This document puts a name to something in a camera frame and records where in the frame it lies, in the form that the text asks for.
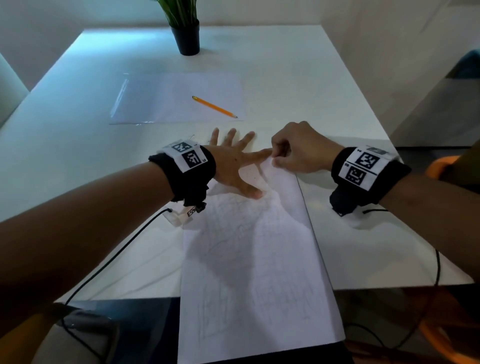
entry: dark pants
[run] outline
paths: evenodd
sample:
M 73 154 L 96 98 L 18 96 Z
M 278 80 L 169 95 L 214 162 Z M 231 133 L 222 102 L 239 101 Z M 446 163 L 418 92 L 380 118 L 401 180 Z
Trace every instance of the dark pants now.
M 162 339 L 150 358 L 149 364 L 177 364 L 180 329 L 180 298 L 173 298 L 168 309 Z M 219 363 L 275 363 L 287 360 L 302 363 L 335 363 L 353 364 L 352 356 L 342 342 L 312 346 L 303 349 L 272 352 L 270 354 L 250 356 L 246 358 L 225 360 Z

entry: table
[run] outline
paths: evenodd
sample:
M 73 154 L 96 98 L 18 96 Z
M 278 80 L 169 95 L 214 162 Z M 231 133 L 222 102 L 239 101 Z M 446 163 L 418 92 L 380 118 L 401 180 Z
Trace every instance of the table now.
M 200 54 L 184 57 L 169 29 L 84 31 L 0 129 L 0 220 L 144 162 L 171 141 L 208 140 L 217 125 L 109 125 L 124 73 L 240 73 L 247 120 L 218 126 L 256 131 L 252 150 L 301 120 L 346 146 L 394 150 L 321 26 L 201 27 L 200 37 Z M 334 289 L 433 284 L 433 248 L 398 219 L 380 213 L 369 230 L 349 228 L 326 205 L 335 187 L 327 173 L 300 184 Z M 182 230 L 158 218 L 76 299 L 178 296 L 181 244 Z M 471 282 L 442 264 L 442 284 Z

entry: paper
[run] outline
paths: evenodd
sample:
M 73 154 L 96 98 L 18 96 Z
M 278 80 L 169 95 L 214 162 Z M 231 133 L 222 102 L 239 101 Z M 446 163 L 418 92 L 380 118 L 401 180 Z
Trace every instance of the paper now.
M 295 175 L 261 165 L 250 200 L 214 184 L 185 225 L 180 364 L 329 344 L 345 338 Z
M 240 75 L 236 73 L 161 73 L 125 75 L 112 111 L 112 124 L 220 122 L 245 120 Z M 197 96 L 237 119 L 192 99 Z

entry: hand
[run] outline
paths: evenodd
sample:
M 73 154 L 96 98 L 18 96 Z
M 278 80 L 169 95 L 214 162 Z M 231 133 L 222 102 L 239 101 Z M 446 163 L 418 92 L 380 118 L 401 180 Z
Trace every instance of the hand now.
M 232 140 L 237 131 L 230 129 L 221 146 L 217 146 L 218 128 L 215 128 L 210 144 L 204 146 L 212 153 L 216 163 L 215 179 L 221 184 L 238 188 L 240 193 L 249 198 L 259 199 L 263 192 L 245 182 L 239 175 L 239 169 L 253 163 L 262 163 L 271 154 L 272 149 L 263 149 L 254 153 L 243 153 L 247 144 L 252 141 L 255 132 L 249 132 L 242 140 L 232 146 Z
M 272 137 L 272 164 L 291 172 L 332 170 L 343 147 L 318 134 L 306 121 L 289 122 Z

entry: sheet of paper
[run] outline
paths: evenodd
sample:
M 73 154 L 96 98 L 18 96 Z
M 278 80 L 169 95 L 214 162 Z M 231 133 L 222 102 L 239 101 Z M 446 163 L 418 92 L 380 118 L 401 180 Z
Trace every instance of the sheet of paper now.
M 220 122 L 245 120 L 237 73 L 161 73 L 125 75 L 111 111 L 112 124 Z M 197 96 L 227 110 L 232 118 L 192 99 Z
M 260 200 L 213 182 L 184 226 L 179 364 L 337 342 L 340 314 L 295 175 L 241 170 Z

